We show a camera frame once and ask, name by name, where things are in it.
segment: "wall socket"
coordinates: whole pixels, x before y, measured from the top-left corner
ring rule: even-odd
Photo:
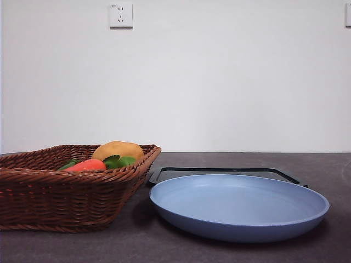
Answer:
[[[110,28],[133,28],[133,4],[111,3],[109,5]]]
[[[345,26],[351,28],[351,3],[347,3],[345,9]]]

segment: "brown wicker basket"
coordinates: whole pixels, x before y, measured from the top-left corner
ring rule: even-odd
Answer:
[[[60,145],[0,157],[0,230],[79,233],[108,227],[161,148],[141,145],[144,157],[120,169],[57,171],[70,159],[90,159],[97,147]]]

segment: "table surface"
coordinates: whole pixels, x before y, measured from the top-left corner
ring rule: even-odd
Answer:
[[[0,262],[351,262],[351,153],[161,153],[152,167],[160,166],[276,168],[324,195],[330,210],[315,229],[294,239],[227,243],[165,222],[146,183],[104,231],[0,232]]]

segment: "dark tray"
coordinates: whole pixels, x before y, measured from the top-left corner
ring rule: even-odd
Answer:
[[[239,174],[264,178],[277,179],[285,182],[291,182],[296,185],[308,187],[308,184],[302,182],[296,177],[292,177],[274,168],[199,168],[199,167],[158,167],[154,169],[149,182],[158,184],[159,182],[182,176],[197,174]]]

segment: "light blue plate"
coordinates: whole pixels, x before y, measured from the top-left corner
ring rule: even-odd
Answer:
[[[246,175],[192,175],[150,190],[160,215],[190,233],[229,242],[264,243],[297,237],[329,209],[321,194],[274,179]]]

